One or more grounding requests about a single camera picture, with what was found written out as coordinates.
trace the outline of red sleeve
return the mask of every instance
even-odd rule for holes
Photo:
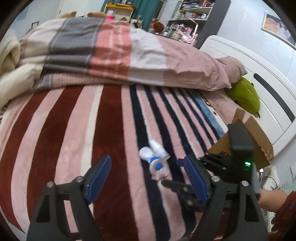
[[[285,203],[276,213],[275,217],[272,219],[271,223],[274,224],[271,231],[277,231],[275,234],[270,234],[270,241],[276,241],[286,230],[287,226],[296,214],[296,192],[291,192],[287,197]]]

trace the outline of black headboard stripe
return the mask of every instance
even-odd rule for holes
[[[254,78],[262,84],[262,86],[275,98],[275,100],[279,103],[279,105],[283,108],[286,115],[289,117],[290,121],[293,122],[295,120],[295,116],[289,106],[285,103],[285,101],[280,97],[280,95],[272,88],[260,75],[254,74]]]

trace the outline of black cable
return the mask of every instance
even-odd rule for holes
[[[265,179],[265,178],[268,178],[268,177],[264,177],[264,178],[262,178],[262,179]],[[273,177],[270,177],[272,180],[274,180],[274,178]],[[261,179],[261,180],[262,180]],[[276,188],[278,188],[278,185],[277,185],[277,183],[276,183],[276,181],[274,180],[274,183],[276,184]]]

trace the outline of blue and white toy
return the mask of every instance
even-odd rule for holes
[[[155,140],[150,141],[150,147],[143,147],[139,151],[139,156],[142,160],[149,163],[149,171],[153,180],[159,180],[170,174],[170,169],[167,160],[170,155],[166,150]]]

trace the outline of pink pillow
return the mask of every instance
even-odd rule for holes
[[[245,74],[247,74],[244,65],[234,57],[227,56],[224,58],[218,58],[217,60],[225,70],[231,84],[238,82]]]

